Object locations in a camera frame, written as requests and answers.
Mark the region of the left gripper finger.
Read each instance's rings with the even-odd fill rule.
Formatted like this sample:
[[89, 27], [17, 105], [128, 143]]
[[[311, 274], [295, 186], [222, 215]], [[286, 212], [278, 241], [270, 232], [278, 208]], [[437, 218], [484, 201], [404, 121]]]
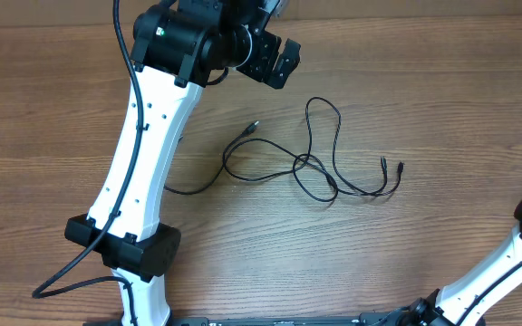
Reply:
[[276, 63], [276, 75], [288, 77], [300, 63], [301, 45], [291, 39], [285, 42], [285, 48]]
[[283, 89], [291, 73], [292, 71], [288, 69], [272, 71], [266, 78], [265, 84], [276, 90]]

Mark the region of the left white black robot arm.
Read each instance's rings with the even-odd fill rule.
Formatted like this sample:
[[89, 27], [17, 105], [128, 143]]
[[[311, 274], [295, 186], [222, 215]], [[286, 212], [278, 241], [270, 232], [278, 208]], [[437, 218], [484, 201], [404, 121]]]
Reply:
[[130, 99], [103, 189], [65, 237], [101, 255], [120, 286], [122, 325], [164, 325], [165, 275], [179, 230], [160, 222], [160, 201], [187, 120], [214, 70], [237, 70], [280, 89], [300, 46], [269, 33], [281, 0], [163, 1], [133, 25]]

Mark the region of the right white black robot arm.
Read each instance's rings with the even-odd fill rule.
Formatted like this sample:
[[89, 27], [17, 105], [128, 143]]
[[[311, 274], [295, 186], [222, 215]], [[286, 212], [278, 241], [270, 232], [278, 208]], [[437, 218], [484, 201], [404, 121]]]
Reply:
[[401, 325], [477, 325], [498, 301], [522, 283], [522, 199], [517, 224], [501, 245], [456, 282], [411, 305]]

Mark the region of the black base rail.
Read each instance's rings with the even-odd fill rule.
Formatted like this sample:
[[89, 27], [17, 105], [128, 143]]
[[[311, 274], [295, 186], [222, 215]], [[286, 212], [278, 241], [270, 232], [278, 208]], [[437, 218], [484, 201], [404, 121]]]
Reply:
[[358, 316], [284, 317], [212, 320], [205, 317], [172, 317], [167, 326], [365, 326], [399, 325], [404, 309], [393, 312], [363, 312]]

